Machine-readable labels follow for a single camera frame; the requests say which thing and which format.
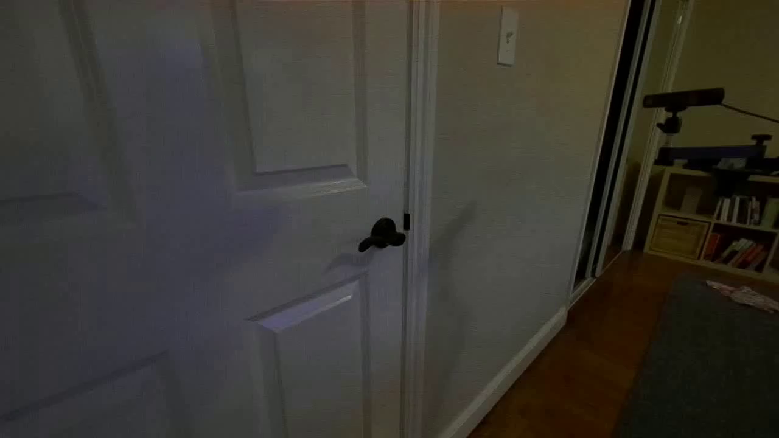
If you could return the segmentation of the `white panelled door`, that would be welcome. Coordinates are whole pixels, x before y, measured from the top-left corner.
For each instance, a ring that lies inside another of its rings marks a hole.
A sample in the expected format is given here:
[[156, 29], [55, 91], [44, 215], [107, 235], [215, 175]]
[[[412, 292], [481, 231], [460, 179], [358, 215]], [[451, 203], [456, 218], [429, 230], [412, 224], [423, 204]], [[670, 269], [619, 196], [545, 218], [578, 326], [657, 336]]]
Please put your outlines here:
[[0, 0], [0, 438], [400, 438], [409, 0]]

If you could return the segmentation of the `white door frame trim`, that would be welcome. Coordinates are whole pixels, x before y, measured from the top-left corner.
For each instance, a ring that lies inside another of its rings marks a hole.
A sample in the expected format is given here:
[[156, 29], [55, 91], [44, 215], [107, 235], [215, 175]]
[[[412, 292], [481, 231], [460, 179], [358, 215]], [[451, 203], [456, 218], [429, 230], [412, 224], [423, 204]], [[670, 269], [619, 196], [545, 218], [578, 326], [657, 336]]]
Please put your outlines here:
[[409, 0], [409, 149], [408, 215], [409, 243], [404, 257], [404, 390], [401, 437], [423, 431], [423, 362], [429, 317], [432, 196], [437, 147], [440, 8], [434, 0]]

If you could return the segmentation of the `dark grey rug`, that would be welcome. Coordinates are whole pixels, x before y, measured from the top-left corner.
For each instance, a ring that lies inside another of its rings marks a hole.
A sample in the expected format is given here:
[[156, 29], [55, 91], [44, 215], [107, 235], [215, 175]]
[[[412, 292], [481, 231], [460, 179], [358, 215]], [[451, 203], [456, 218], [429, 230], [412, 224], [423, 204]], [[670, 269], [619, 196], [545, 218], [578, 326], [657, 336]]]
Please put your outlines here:
[[616, 438], [779, 438], [779, 319], [683, 277]]

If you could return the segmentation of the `black clamp bar stand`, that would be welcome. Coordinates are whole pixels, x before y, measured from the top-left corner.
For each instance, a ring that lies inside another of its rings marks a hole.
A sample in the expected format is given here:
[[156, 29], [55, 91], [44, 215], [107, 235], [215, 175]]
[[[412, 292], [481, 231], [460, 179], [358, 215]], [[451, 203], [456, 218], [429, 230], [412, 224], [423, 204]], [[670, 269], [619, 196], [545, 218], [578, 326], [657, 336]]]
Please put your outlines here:
[[770, 142], [770, 135], [754, 135], [747, 147], [663, 147], [656, 164], [706, 174], [736, 171], [751, 175], [778, 175], [779, 159], [768, 154]]

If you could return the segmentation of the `white baseboard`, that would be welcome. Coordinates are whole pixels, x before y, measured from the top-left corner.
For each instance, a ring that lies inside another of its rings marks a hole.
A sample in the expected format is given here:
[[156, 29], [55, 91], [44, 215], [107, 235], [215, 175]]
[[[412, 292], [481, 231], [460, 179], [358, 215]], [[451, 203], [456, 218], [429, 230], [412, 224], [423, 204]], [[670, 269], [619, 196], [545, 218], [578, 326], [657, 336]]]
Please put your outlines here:
[[437, 437], [467, 438], [513, 382], [541, 358], [568, 325], [568, 309], [557, 309], [531, 342], [484, 386], [484, 390]]

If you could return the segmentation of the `black lever door handle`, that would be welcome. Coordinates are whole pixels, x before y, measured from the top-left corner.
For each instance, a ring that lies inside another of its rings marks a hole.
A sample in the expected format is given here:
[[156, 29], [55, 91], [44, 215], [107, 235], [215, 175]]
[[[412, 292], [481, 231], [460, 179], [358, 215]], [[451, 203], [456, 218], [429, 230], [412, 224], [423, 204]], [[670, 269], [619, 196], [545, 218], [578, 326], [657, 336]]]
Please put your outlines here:
[[370, 236], [358, 243], [358, 250], [366, 254], [370, 248], [392, 248], [404, 243], [408, 236], [397, 230], [397, 224], [382, 218], [372, 224]]

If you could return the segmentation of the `papers on floor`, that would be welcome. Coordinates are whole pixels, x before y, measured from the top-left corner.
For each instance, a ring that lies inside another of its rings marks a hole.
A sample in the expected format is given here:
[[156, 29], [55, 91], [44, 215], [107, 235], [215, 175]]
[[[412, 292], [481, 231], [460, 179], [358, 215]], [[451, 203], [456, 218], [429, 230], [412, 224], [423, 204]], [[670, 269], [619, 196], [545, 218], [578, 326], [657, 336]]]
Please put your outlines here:
[[744, 304], [744, 308], [751, 308], [751, 309], [759, 309], [759, 311], [768, 311], [768, 315], [779, 315], [779, 302], [752, 291], [752, 288], [733, 288], [733, 285], [726, 285], [726, 283], [717, 283], [717, 280], [709, 280], [709, 288], [724, 297], [729, 297], [731, 302], [736, 304]]

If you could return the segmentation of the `white bookshelf with books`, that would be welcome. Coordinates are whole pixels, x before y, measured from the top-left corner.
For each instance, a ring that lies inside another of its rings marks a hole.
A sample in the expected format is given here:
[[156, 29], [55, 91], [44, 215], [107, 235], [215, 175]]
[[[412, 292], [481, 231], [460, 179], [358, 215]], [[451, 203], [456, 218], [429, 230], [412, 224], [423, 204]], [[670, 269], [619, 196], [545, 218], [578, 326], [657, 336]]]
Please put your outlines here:
[[778, 283], [779, 179], [724, 185], [714, 174], [663, 169], [645, 250]]

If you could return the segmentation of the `dark sliding closet door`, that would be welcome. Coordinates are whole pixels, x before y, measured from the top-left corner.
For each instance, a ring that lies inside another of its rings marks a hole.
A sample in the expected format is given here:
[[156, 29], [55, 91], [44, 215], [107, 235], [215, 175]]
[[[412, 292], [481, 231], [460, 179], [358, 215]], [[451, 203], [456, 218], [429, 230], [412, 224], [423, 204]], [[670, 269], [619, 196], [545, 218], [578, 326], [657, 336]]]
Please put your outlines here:
[[590, 193], [579, 260], [574, 269], [578, 288], [590, 285], [606, 269], [606, 254], [624, 204], [629, 128], [634, 120], [634, 102], [640, 86], [656, 11], [657, 0], [632, 0], [629, 6], [595, 185]]

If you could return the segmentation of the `white wall light switch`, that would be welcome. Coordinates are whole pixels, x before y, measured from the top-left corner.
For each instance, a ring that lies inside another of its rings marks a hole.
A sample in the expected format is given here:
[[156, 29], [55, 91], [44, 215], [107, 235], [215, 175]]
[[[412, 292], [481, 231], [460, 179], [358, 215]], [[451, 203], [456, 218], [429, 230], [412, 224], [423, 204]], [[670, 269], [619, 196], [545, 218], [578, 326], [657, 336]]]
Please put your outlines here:
[[520, 41], [520, 11], [505, 8], [499, 19], [499, 49], [496, 49], [499, 66], [513, 66], [516, 41]]

